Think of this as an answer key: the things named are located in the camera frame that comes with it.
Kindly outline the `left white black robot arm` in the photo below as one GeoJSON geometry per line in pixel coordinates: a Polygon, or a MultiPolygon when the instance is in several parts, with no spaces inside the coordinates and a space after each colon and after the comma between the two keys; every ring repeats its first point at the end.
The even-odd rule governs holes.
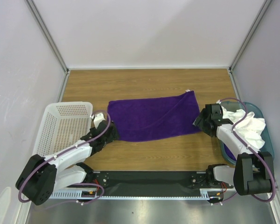
{"type": "Polygon", "coordinates": [[[118,139],[114,122],[102,120],[73,146],[56,154],[31,156],[15,184],[19,201],[41,205],[54,192],[68,186],[90,186],[93,183],[93,170],[84,163],[85,159],[118,139]]]}

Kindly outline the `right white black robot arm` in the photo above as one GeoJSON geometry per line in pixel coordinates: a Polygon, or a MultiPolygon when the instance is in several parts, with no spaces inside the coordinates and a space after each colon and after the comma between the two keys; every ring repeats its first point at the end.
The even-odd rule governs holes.
{"type": "Polygon", "coordinates": [[[241,196],[275,194],[273,156],[268,151],[259,151],[240,136],[233,122],[223,118],[220,104],[206,105],[193,124],[210,137],[217,137],[236,157],[234,168],[220,164],[208,167],[205,176],[208,186],[215,188],[225,182],[241,196]]]}

